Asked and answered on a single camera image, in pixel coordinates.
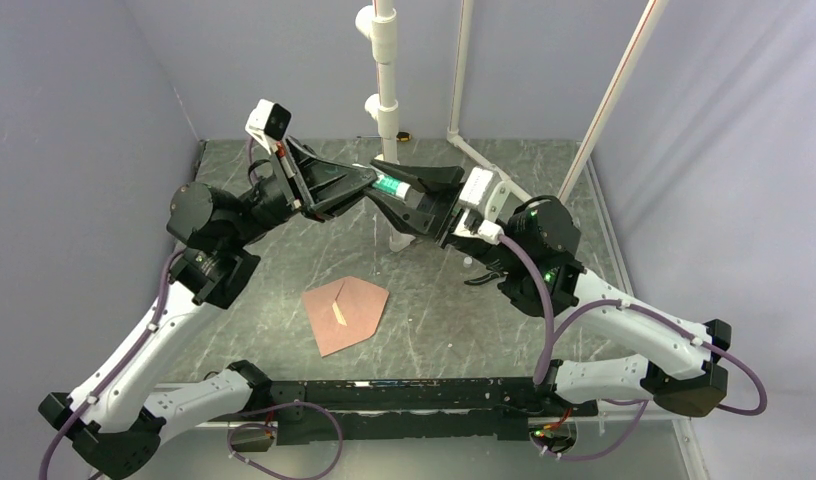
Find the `cream paper letter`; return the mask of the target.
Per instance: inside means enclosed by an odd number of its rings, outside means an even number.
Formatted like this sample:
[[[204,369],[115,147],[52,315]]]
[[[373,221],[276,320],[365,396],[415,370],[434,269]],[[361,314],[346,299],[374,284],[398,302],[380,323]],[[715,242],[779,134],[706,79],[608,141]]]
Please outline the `cream paper letter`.
[[[332,311],[333,311],[336,322],[341,326],[347,326],[346,317],[345,317],[340,305],[338,304],[338,302],[334,301],[332,303],[331,307],[332,307]]]

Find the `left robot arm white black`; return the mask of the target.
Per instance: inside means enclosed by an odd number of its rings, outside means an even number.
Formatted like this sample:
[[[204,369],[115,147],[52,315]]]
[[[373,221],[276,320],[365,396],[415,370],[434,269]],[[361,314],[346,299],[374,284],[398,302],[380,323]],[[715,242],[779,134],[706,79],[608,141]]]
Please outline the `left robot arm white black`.
[[[97,476],[125,479],[167,441],[218,416],[263,417],[271,379],[246,360],[167,393],[155,388],[169,364],[246,289],[260,259],[248,250],[297,215],[323,222],[357,203],[377,181],[365,166],[318,157],[295,139],[270,155],[272,171],[243,193],[191,182],[170,204],[168,232],[180,243],[166,260],[155,301],[87,380],[53,392],[40,414]]]

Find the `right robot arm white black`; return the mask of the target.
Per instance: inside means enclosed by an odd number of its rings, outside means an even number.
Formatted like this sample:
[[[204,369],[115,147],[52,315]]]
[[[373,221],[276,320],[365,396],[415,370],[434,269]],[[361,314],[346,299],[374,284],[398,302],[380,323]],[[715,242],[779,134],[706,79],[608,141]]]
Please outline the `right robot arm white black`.
[[[723,360],[731,328],[696,323],[624,293],[577,258],[581,233],[552,195],[518,198],[508,181],[476,167],[371,163],[365,193],[402,233],[436,241],[499,276],[499,292],[524,315],[545,324],[533,381],[541,411],[558,415],[591,400],[651,401],[699,418],[724,407]],[[581,325],[630,350],[615,360],[556,361],[553,350]]]

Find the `green glue stick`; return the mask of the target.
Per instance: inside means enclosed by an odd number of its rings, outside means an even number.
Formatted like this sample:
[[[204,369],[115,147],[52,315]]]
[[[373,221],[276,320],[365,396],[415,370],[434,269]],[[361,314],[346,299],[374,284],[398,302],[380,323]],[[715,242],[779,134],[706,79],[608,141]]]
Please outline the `green glue stick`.
[[[373,166],[355,164],[355,167],[369,170],[375,174],[376,179],[372,184],[372,188],[374,190],[390,195],[391,197],[397,198],[401,201],[405,201],[407,199],[408,192],[410,190],[410,185],[407,182],[387,175],[380,169]]]

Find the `pink brown envelope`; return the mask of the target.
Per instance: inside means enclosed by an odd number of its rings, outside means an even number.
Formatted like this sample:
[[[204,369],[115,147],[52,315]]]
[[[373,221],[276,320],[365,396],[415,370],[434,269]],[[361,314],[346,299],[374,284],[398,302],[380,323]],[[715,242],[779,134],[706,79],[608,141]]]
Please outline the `pink brown envelope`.
[[[378,328],[389,292],[356,277],[343,277],[302,294],[319,353],[326,357],[372,337]],[[339,325],[332,311],[337,301],[347,326]]]

